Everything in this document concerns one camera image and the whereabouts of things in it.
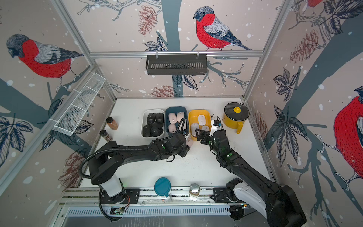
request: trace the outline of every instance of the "hanging basket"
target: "hanging basket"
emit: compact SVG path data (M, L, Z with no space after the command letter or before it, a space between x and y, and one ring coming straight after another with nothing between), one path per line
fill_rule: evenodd
M146 71L149 75L205 75L207 69L207 55L148 55Z

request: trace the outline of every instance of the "bird illustration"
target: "bird illustration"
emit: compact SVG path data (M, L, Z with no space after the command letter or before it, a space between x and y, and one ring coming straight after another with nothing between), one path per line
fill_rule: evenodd
M221 50L225 46L240 46L246 50L251 50L244 46L229 28L217 18L211 7L200 7L193 18L197 20L197 37L207 46L206 50L210 48L219 48Z
M12 57L18 56L36 74L48 78L59 78L60 85L56 87L56 90L61 87L67 89L62 85L62 76L68 71L75 75L74 80L79 76L70 67L72 62L83 54L55 45L43 44L22 34L11 36L6 46Z
M345 183L346 191L349 191L349 183L352 180L363 178L363 86L355 89L359 96L346 105L335 117L334 135L335 146L327 145L322 137L317 135L323 146L327 146L338 151L345 161L353 168L354 174L348 180L344 179L340 173L338 175Z

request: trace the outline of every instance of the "snow dot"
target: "snow dot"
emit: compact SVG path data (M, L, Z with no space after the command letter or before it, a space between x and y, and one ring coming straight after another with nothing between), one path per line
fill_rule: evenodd
M27 177L27 178L25 178L25 180L23 180L23 184L30 184L30 182L32 182L32 180L33 180L32 176Z

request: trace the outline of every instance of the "spice jar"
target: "spice jar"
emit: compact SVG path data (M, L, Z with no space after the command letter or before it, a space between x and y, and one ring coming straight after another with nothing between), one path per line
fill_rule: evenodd
M107 142L112 141L112 136L110 136L106 130L101 130L101 131L99 132L99 134L100 134L103 138L105 138L105 140L106 140Z
M117 130L118 124L112 117L108 117L106 122L112 130Z

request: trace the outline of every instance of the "white table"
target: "white table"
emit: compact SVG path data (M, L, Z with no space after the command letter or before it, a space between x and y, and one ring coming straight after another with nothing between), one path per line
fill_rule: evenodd
M230 102L241 102L239 98L157 98L157 99L119 99L111 113L119 124L117 130L106 125L107 132L117 144L125 146L146 145L150 141L140 134L143 113L148 109L166 110L171 106L183 106L187 111L206 109L216 119L223 118L224 106ZM224 126L232 149L239 153L254 169L269 178L266 166L258 149L249 121L246 120L240 134L236 129ZM101 138L97 149L106 144ZM236 176L219 166L209 146L194 141L186 157L175 156L173 162L140 161L119 167L116 171L125 187L153 187L160 177L167 177L171 186L224 186ZM90 179L83 179L80 187L98 187Z

